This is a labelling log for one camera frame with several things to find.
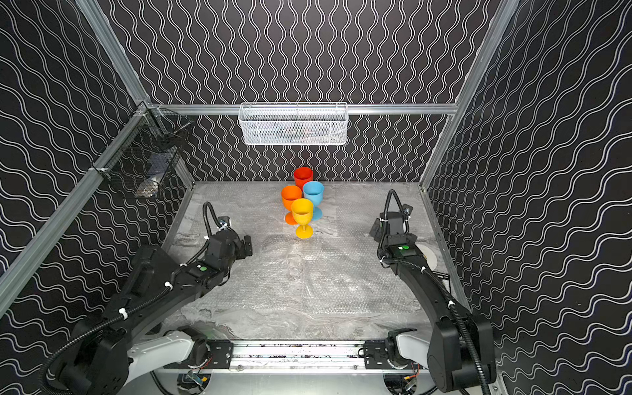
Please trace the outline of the yellow glass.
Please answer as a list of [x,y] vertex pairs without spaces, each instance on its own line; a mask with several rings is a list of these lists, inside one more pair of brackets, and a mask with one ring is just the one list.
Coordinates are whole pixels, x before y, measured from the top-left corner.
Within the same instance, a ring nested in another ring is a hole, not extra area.
[[298,224],[296,235],[301,240],[312,237],[313,229],[309,225],[313,219],[314,204],[306,198],[299,198],[291,205],[291,215]]

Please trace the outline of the orange glass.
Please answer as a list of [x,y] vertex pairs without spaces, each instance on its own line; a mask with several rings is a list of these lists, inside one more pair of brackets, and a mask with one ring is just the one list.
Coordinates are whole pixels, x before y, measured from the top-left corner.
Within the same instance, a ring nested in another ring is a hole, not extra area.
[[287,210],[287,214],[285,215],[285,222],[288,225],[297,225],[297,222],[291,212],[291,206],[294,201],[300,198],[302,198],[302,190],[300,187],[297,187],[295,185],[288,185],[284,187],[284,189],[281,191],[283,207]]

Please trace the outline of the bubble wrap of yellow glass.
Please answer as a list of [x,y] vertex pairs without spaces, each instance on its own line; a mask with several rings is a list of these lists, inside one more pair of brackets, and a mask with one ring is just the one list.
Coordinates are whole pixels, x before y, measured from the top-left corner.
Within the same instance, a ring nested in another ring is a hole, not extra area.
[[423,320],[426,313],[370,240],[316,239],[301,251],[301,311],[310,316]]

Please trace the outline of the blue glass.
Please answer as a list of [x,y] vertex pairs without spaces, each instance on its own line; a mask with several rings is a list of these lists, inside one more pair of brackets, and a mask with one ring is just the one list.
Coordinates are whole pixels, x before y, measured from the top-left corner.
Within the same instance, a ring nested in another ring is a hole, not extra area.
[[309,181],[303,186],[303,196],[314,205],[312,221],[315,222],[323,217],[323,212],[319,205],[324,199],[324,185],[319,181]]

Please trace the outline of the red wine glass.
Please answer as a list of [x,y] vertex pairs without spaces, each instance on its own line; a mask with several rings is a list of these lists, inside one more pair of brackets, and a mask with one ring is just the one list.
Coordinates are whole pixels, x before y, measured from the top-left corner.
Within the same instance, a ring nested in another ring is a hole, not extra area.
[[301,167],[294,172],[294,181],[297,187],[303,189],[304,186],[314,180],[314,172],[309,167]]

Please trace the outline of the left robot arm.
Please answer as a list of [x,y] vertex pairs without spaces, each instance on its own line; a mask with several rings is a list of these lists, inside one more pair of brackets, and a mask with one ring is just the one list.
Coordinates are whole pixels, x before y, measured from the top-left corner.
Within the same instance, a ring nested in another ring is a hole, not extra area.
[[67,343],[41,366],[43,393],[118,393],[140,365],[130,352],[141,338],[174,311],[225,285],[235,261],[252,256],[251,237],[239,236],[210,202],[202,205],[202,218],[207,238],[185,263],[159,246],[139,248],[123,290],[102,312],[76,324]]

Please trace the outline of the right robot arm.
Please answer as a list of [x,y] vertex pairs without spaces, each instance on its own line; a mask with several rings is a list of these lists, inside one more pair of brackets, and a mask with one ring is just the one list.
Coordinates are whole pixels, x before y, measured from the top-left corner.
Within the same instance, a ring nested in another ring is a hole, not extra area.
[[433,325],[430,340],[414,329],[398,329],[385,342],[387,362],[395,369],[408,366],[429,371],[434,387],[465,394],[479,385],[489,394],[496,380],[495,347],[490,322],[474,314],[451,294],[411,233],[412,207],[395,190],[387,193],[383,211],[372,225],[377,258],[411,290]]

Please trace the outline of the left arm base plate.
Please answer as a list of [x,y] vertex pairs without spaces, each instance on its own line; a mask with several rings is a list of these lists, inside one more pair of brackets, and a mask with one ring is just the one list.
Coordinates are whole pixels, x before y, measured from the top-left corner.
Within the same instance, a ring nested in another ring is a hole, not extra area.
[[200,363],[194,365],[194,370],[227,370],[230,368],[234,351],[234,344],[228,340],[214,340],[207,342],[206,353]]

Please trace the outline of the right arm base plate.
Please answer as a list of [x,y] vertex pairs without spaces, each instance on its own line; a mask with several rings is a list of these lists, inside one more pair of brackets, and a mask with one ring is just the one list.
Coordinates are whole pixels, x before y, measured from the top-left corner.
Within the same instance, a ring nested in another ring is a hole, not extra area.
[[366,341],[359,348],[357,355],[360,357],[367,370],[426,370],[426,367],[412,360],[396,360],[395,352],[385,340]]

